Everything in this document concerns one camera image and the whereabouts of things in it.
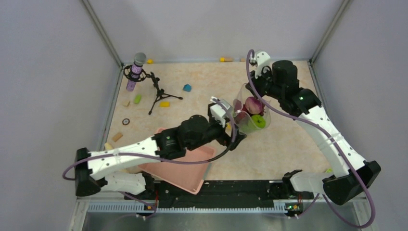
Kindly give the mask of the pink plastic basket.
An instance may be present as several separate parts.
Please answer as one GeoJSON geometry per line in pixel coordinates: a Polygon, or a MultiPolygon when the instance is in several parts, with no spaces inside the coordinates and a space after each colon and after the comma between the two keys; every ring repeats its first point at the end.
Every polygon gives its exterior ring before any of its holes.
{"type": "MultiPolygon", "coordinates": [[[[216,150],[209,146],[201,146],[192,151],[186,151],[183,157],[176,158],[181,162],[205,161],[216,154],[216,150]]],[[[196,195],[204,183],[210,163],[203,164],[175,164],[169,162],[150,162],[138,165],[141,171],[151,174],[154,178],[163,180],[188,193],[196,195]]]]}

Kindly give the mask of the clear zip top bag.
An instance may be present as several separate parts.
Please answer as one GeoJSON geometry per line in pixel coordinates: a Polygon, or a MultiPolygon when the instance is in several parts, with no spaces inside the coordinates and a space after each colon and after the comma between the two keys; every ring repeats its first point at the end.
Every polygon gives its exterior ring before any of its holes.
{"type": "Polygon", "coordinates": [[[266,129],[271,122],[269,109],[243,84],[233,100],[233,118],[240,133],[251,133],[266,129]]]}

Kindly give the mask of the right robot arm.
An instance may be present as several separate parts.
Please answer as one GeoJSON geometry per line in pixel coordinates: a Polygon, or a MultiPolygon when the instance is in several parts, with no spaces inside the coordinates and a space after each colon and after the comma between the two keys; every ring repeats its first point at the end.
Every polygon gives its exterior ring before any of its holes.
{"type": "Polygon", "coordinates": [[[293,171],[282,185],[288,198],[301,192],[320,193],[336,205],[343,205],[364,193],[374,206],[368,191],[381,171],[376,161],[367,161],[346,141],[329,119],[315,93],[300,86],[297,67],[281,60],[271,63],[258,57],[246,61],[248,89],[275,113],[293,119],[311,137],[331,165],[332,173],[293,171]]]}

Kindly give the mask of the cream wooden cylinder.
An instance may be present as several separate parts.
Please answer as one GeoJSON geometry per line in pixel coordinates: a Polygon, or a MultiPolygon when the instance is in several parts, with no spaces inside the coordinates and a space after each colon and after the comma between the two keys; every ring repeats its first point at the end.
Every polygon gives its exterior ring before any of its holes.
{"type": "Polygon", "coordinates": [[[105,151],[110,151],[110,150],[113,150],[113,149],[114,149],[114,147],[110,143],[106,142],[104,144],[104,150],[105,151]]]}

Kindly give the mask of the green lettuce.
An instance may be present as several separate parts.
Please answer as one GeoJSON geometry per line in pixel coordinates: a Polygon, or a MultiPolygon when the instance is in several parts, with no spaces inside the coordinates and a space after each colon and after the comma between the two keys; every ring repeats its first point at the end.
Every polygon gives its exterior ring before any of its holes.
{"type": "Polygon", "coordinates": [[[238,121],[238,127],[241,133],[250,134],[258,131],[251,117],[245,116],[238,121]]]}

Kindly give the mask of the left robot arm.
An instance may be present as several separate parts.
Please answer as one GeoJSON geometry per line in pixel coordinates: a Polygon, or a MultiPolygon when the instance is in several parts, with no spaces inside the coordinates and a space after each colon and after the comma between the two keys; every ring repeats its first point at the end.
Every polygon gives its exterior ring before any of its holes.
{"type": "Polygon", "coordinates": [[[147,163],[172,163],[178,165],[206,165],[228,151],[234,150],[246,138],[237,126],[229,136],[225,126],[215,119],[207,120],[193,115],[175,128],[168,128],[131,145],[108,151],[91,152],[87,148],[76,152],[75,194],[85,197],[101,191],[117,191],[139,195],[143,199],[152,197],[153,184],[142,174],[128,174],[122,169],[147,163]],[[181,161],[188,151],[194,151],[216,140],[226,149],[207,160],[181,161]]]}

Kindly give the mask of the green lime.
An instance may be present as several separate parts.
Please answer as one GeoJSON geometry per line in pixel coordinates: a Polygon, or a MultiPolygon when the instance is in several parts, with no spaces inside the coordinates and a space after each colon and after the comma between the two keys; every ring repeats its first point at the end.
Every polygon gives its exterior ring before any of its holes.
{"type": "Polygon", "coordinates": [[[253,115],[251,120],[256,128],[263,129],[266,127],[266,121],[261,115],[253,115]]]}

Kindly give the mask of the red sweet potato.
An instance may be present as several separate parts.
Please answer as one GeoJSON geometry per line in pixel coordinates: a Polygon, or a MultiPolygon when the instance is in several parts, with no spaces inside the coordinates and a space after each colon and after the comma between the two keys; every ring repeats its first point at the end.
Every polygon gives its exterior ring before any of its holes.
{"type": "Polygon", "coordinates": [[[239,124],[243,119],[247,118],[249,114],[247,112],[245,104],[243,104],[240,100],[234,99],[233,106],[234,120],[236,124],[239,124]]]}

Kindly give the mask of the yellow and wood cylinder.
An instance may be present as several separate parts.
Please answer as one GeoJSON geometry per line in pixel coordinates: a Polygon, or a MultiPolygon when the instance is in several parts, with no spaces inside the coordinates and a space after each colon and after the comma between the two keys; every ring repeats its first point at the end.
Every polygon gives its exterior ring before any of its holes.
{"type": "Polygon", "coordinates": [[[233,62],[234,61],[234,58],[233,57],[220,57],[220,59],[219,59],[219,61],[220,62],[223,62],[223,63],[225,63],[225,62],[233,62]]]}

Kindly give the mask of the blue block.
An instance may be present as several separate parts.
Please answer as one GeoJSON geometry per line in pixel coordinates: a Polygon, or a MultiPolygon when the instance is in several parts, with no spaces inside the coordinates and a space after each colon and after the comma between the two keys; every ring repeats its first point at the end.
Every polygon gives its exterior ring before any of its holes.
{"type": "Polygon", "coordinates": [[[182,88],[183,91],[185,92],[191,92],[192,86],[190,84],[185,84],[182,88]]]}

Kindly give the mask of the purple microphone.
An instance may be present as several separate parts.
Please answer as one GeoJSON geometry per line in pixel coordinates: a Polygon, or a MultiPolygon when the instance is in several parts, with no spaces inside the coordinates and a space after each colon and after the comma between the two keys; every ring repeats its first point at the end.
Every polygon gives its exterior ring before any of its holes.
{"type": "Polygon", "coordinates": [[[140,75],[143,70],[143,65],[146,63],[147,57],[146,54],[143,52],[138,52],[134,56],[133,64],[127,74],[128,83],[126,86],[126,90],[132,92],[140,79],[140,75]]]}

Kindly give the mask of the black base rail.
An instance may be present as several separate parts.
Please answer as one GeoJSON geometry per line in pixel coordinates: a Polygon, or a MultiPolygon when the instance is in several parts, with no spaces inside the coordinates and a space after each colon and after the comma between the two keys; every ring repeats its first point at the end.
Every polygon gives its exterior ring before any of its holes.
{"type": "Polygon", "coordinates": [[[302,198],[287,194],[280,180],[206,180],[197,194],[156,181],[135,198],[158,209],[276,209],[303,210],[302,198]]]}

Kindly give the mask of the green block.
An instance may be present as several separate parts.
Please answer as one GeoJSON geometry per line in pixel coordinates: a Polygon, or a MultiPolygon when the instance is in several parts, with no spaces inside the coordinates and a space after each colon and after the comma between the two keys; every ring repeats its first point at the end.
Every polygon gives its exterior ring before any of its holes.
{"type": "Polygon", "coordinates": [[[139,104],[141,102],[142,96],[140,94],[137,94],[133,100],[134,104],[139,104]]]}

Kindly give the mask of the red onion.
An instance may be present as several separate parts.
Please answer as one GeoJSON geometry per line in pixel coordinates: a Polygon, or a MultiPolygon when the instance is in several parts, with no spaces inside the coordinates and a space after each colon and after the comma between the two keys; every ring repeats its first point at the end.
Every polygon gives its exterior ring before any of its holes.
{"type": "Polygon", "coordinates": [[[264,105],[256,97],[248,97],[245,100],[247,112],[252,115],[260,115],[264,112],[264,105]]]}

